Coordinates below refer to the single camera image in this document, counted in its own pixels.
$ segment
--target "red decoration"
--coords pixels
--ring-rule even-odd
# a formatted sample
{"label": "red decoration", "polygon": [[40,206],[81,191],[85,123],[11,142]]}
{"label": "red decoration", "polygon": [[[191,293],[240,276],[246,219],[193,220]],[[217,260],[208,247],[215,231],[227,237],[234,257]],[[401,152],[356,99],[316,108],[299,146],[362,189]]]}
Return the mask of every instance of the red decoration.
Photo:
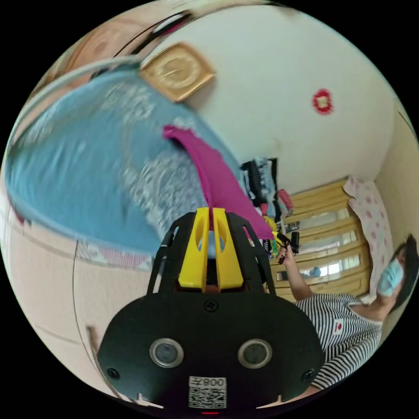
{"label": "red decoration", "polygon": [[314,109],[321,115],[329,115],[333,112],[332,98],[330,92],[326,89],[320,89],[313,96]]}

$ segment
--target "glass panel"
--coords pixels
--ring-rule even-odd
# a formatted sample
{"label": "glass panel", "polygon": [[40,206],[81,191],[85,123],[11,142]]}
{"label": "glass panel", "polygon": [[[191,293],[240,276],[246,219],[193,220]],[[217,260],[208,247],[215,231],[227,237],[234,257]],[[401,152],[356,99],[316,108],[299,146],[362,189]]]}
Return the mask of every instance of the glass panel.
{"label": "glass panel", "polygon": [[[353,269],[361,265],[361,257],[356,254],[350,258],[341,259],[339,261],[330,262],[327,265],[316,266],[316,261],[313,261],[313,267],[309,269],[300,269],[304,278],[322,278],[329,276],[328,280],[333,281],[340,278],[340,273]],[[287,281],[288,276],[286,272],[277,273],[277,281]]]}
{"label": "glass panel", "polygon": [[291,231],[302,231],[313,227],[324,226],[331,224],[335,221],[343,220],[349,217],[349,211],[347,208],[340,209],[339,211],[327,212],[323,214],[314,215],[306,220],[301,220],[296,223],[290,223],[285,225],[286,232]]}
{"label": "glass panel", "polygon": [[343,246],[345,244],[353,243],[356,241],[358,241],[356,231],[348,231],[347,233],[342,233],[340,235],[326,237],[324,239],[313,240],[311,242],[301,244],[299,248],[299,254],[324,251],[324,255],[321,257],[330,256],[338,252],[339,246]]}

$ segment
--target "woman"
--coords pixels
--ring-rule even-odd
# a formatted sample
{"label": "woman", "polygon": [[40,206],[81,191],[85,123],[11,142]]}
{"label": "woman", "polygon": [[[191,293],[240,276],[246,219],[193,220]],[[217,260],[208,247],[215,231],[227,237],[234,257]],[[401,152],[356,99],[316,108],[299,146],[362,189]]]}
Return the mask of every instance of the woman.
{"label": "woman", "polygon": [[381,274],[377,298],[366,305],[347,294],[316,294],[302,278],[291,247],[282,248],[296,305],[311,319],[325,352],[325,364],[309,389],[297,399],[317,393],[348,377],[376,351],[388,314],[411,294],[419,270],[416,240],[410,234]]}

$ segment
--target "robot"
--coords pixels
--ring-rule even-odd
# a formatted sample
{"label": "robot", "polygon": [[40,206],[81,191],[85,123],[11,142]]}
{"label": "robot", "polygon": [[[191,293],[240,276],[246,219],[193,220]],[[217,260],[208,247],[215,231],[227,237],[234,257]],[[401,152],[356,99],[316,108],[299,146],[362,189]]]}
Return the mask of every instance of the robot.
{"label": "robot", "polygon": [[250,224],[221,208],[212,216],[218,292],[206,292],[210,210],[199,208],[172,224],[147,294],[114,316],[99,348],[98,364],[115,391],[162,407],[158,416],[243,417],[279,395],[284,402],[302,394],[324,363],[311,321],[276,296]]}

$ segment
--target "striped shirt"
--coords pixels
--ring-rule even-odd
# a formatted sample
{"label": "striped shirt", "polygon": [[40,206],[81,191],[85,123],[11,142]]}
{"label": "striped shirt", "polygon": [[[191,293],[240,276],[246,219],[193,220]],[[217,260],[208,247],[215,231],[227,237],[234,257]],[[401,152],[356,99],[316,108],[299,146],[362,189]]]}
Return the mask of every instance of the striped shirt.
{"label": "striped shirt", "polygon": [[348,377],[375,352],[382,322],[356,314],[362,304],[347,294],[313,294],[295,303],[312,321],[325,353],[325,363],[312,385],[323,390]]}

